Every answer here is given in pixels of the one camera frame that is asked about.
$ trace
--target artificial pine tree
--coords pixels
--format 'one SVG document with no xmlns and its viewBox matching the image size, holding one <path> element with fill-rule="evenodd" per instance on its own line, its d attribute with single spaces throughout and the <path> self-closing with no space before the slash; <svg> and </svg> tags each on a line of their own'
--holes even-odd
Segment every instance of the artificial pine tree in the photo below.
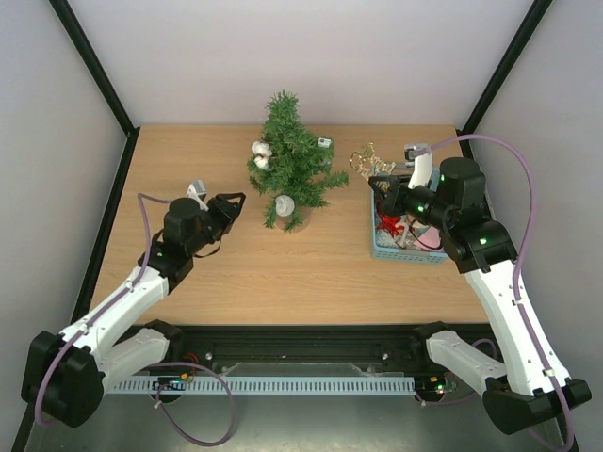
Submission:
<svg viewBox="0 0 603 452">
<path fill-rule="evenodd" d="M 300 122 L 297 107 L 298 98 L 293 93 L 282 91 L 272 97 L 262 141 L 253 144 L 254 156 L 247 162 L 253 188 L 272 197 L 266 208 L 266 227 L 273 228 L 276 222 L 276 199 L 287 195 L 293 200 L 286 232 L 302 224 L 302 207 L 325 207 L 327 188 L 349 182 L 345 171 L 331 172 L 334 146 L 318 146 L 318 138 Z"/>
</svg>

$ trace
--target plastic basket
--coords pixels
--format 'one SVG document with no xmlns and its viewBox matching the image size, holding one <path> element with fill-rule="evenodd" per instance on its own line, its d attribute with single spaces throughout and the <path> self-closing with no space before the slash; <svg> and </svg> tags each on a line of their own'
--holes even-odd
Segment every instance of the plastic basket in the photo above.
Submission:
<svg viewBox="0 0 603 452">
<path fill-rule="evenodd" d="M 440 180 L 440 170 L 434 168 L 432 172 L 432 181 L 430 187 L 435 190 Z M 427 251 L 427 250 L 403 250 L 401 248 L 389 248 L 383 247 L 377 244 L 377 231 L 375 230 L 376 224 L 376 213 L 375 213 L 375 197 L 373 191 L 370 191 L 370 217 L 371 217 L 371 229 L 370 233 L 371 246 L 372 246 L 372 257 L 374 259 L 384 259 L 387 261 L 402 261 L 402 262 L 421 262 L 423 264 L 441 264 L 448 256 L 444 252 L 439 251 Z"/>
</svg>

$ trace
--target white cable tray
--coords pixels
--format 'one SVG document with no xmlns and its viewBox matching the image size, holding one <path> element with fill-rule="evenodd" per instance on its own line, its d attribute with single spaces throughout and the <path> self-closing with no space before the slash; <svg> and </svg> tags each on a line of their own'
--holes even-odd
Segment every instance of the white cable tray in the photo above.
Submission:
<svg viewBox="0 0 603 452">
<path fill-rule="evenodd" d="M 109 394 L 149 394 L 158 379 L 130 377 Z M 413 396 L 415 380 L 410 377 L 223 377 L 236 396 Z M 211 377 L 196 377 L 190 383 L 171 383 L 161 394 L 220 395 L 224 389 Z"/>
</svg>

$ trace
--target wooden table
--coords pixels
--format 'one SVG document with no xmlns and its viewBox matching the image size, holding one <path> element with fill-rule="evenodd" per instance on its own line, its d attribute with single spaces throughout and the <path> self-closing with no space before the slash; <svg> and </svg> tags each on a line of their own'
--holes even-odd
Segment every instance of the wooden table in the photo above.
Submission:
<svg viewBox="0 0 603 452">
<path fill-rule="evenodd" d="M 351 153 L 372 141 L 377 154 L 401 160 L 409 142 L 454 136 L 452 126 L 311 127 L 334 139 L 334 168 L 350 170 Z M 330 190 L 331 204 L 312 213 L 294 234 L 263 226 L 268 198 L 248 181 L 246 161 L 260 126 L 147 125 L 140 131 L 92 307 L 117 287 L 144 250 L 136 194 L 164 199 L 185 195 L 202 179 L 208 196 L 244 191 L 248 198 L 221 251 L 195 268 L 140 320 L 180 325 L 369 325 L 487 322 L 473 291 L 450 261 L 441 265 L 370 257 L 369 188 L 350 172 L 350 185 Z M 434 156 L 460 155 L 457 145 Z M 165 204 L 148 202 L 152 231 L 162 227 Z"/>
</svg>

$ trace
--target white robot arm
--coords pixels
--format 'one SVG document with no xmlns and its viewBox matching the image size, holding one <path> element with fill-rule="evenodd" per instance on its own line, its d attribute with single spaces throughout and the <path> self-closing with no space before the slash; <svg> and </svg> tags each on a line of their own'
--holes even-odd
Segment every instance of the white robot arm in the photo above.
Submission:
<svg viewBox="0 0 603 452">
<path fill-rule="evenodd" d="M 470 346 L 441 322 L 417 329 L 417 360 L 443 365 L 466 382 L 482 397 L 495 425 L 507 434 L 561 413 L 551 376 L 560 383 L 570 408 L 588 401 L 591 393 L 587 383 L 571 379 L 554 353 L 521 277 L 521 297 L 515 299 L 511 284 L 517 253 L 506 229 L 483 214 L 485 177 L 479 165 L 461 157 L 444 160 L 438 187 L 431 191 L 426 188 L 432 175 L 431 154 L 425 153 L 426 147 L 405 148 L 407 159 L 419 151 L 413 158 L 415 169 L 410 180 L 408 176 L 369 179 L 377 194 L 377 208 L 391 217 L 412 215 L 440 231 L 444 251 L 465 275 L 488 315 L 504 363 Z M 380 184 L 385 180 L 387 191 Z M 520 304 L 548 358 L 548 369 L 544 369 L 531 340 Z"/>
<path fill-rule="evenodd" d="M 230 232 L 245 202 L 243 193 L 219 194 L 207 203 L 204 198 L 203 183 L 191 184 L 185 198 L 170 202 L 164 227 L 145 252 L 146 261 L 143 254 L 126 280 L 93 311 L 59 334 L 43 331 L 32 341 L 23 400 L 33 403 L 40 393 L 44 412 L 78 427 L 123 379 L 163 361 L 168 353 L 174 359 L 182 356 L 182 332 L 159 320 L 115 344 L 187 276 L 200 249 Z M 70 343 L 61 358 L 59 352 Z M 44 386 L 47 369 L 58 360 L 57 370 Z"/>
</svg>

